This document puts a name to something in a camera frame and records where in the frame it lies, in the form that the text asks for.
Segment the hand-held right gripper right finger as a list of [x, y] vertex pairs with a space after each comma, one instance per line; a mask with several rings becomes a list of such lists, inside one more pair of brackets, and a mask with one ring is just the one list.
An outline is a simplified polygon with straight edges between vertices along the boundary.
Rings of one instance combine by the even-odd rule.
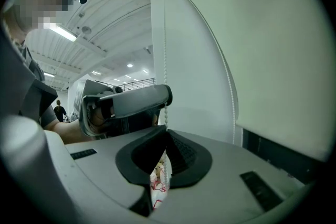
[[[167, 192], [154, 211], [159, 223], [279, 223], [312, 188], [311, 184], [297, 184], [287, 173], [242, 147], [182, 131], [178, 134], [208, 149], [213, 162], [194, 186]], [[240, 177], [246, 172], [259, 175], [282, 203], [264, 211]]]

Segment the person's left hand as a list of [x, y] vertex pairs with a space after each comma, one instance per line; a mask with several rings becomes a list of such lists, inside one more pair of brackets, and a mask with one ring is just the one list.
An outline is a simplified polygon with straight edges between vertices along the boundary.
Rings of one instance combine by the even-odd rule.
[[91, 111], [90, 121], [95, 127], [101, 127], [114, 115], [113, 106], [96, 107]]

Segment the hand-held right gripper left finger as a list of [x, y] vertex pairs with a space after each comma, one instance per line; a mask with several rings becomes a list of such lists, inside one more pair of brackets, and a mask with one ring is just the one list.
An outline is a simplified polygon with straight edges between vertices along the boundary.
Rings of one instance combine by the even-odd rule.
[[72, 201], [66, 223], [168, 223], [167, 206], [154, 211], [149, 191], [134, 185], [120, 173], [116, 156], [127, 144], [139, 138], [165, 132], [164, 126], [105, 140], [65, 147], [65, 189]]

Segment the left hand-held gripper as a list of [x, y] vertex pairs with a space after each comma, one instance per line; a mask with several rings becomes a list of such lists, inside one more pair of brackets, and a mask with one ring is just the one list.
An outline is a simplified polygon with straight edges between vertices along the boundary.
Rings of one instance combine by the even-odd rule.
[[[172, 103], [173, 94], [168, 85], [158, 84], [123, 92], [120, 86], [81, 79], [78, 82], [74, 111], [81, 132], [88, 137], [106, 138], [129, 134], [158, 124], [160, 109]], [[100, 126], [92, 123], [92, 112], [107, 105], [113, 107], [114, 116], [109, 125], [107, 118]]]

